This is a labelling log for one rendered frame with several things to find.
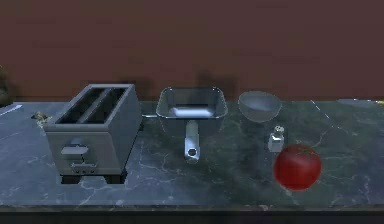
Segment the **grey metal bowl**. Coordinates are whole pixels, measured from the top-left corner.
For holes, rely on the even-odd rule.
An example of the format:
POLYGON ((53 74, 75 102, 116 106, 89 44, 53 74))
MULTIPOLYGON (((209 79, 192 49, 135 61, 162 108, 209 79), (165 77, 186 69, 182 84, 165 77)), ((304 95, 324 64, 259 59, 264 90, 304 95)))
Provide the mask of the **grey metal bowl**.
POLYGON ((275 118, 281 108, 281 100, 267 92, 247 91, 238 98, 240 112, 250 121, 263 123, 275 118))

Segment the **square silver metal pan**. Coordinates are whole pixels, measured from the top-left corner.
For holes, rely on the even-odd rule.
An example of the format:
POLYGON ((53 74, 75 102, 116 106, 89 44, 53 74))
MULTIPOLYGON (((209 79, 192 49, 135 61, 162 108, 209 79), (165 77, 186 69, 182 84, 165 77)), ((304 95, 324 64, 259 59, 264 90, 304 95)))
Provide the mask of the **square silver metal pan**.
POLYGON ((228 114, 223 91, 218 87, 168 87, 161 91, 156 117, 168 136, 184 138, 184 159, 196 164, 200 139, 216 134, 228 114))

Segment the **small brownish lump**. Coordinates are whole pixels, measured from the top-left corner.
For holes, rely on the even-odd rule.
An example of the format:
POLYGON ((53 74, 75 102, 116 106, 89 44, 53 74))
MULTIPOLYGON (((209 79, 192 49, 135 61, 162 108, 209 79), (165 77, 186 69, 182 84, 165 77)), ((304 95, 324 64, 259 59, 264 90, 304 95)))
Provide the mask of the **small brownish lump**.
POLYGON ((38 123, 45 124, 51 119, 51 116, 48 116, 47 114, 44 114, 41 111, 38 111, 35 114, 33 114, 31 118, 35 119, 38 123))

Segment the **dark round object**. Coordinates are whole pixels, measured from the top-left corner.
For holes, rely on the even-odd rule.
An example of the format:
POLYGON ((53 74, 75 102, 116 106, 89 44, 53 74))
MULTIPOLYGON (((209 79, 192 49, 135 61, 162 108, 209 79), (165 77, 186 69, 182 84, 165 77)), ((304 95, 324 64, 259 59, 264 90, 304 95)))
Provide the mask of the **dark round object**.
POLYGON ((13 96, 10 91, 7 74, 2 65, 0 65, 0 108, 13 103, 13 96))

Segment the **small silver pepper shaker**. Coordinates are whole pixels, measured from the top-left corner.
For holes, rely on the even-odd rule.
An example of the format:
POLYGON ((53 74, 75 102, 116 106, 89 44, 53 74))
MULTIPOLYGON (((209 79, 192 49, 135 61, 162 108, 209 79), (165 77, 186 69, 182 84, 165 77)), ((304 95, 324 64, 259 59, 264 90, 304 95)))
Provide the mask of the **small silver pepper shaker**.
POLYGON ((275 126, 273 132, 269 136, 268 150, 274 153, 281 152, 284 142, 284 128, 282 126, 275 126))

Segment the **red tomato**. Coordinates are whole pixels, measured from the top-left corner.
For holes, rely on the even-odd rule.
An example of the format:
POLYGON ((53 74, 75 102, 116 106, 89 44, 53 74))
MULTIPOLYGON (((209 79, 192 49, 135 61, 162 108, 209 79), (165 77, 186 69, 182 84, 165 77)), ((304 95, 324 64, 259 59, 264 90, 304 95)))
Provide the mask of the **red tomato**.
POLYGON ((311 187, 320 177, 322 162, 319 154, 303 144, 286 146, 277 156, 273 174, 275 180, 292 191, 311 187))

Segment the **silver metal toaster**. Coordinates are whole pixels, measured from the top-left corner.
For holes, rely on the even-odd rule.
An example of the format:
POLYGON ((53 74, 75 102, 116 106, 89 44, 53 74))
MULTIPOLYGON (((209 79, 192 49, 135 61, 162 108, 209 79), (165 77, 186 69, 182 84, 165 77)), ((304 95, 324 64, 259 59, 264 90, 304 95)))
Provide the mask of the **silver metal toaster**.
POLYGON ((43 129, 63 184, 77 184, 84 176, 122 184, 141 127, 133 84, 90 84, 43 129))

